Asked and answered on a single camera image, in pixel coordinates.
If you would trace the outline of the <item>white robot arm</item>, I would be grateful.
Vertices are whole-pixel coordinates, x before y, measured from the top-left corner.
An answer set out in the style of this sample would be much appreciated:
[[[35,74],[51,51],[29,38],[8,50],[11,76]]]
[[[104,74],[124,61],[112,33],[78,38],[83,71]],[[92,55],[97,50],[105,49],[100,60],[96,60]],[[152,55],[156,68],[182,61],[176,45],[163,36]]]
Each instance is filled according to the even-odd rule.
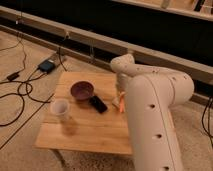
[[[170,108],[192,97],[192,78],[137,64],[131,54],[112,59],[110,67],[117,77],[120,109],[127,116],[135,170],[184,171]]]

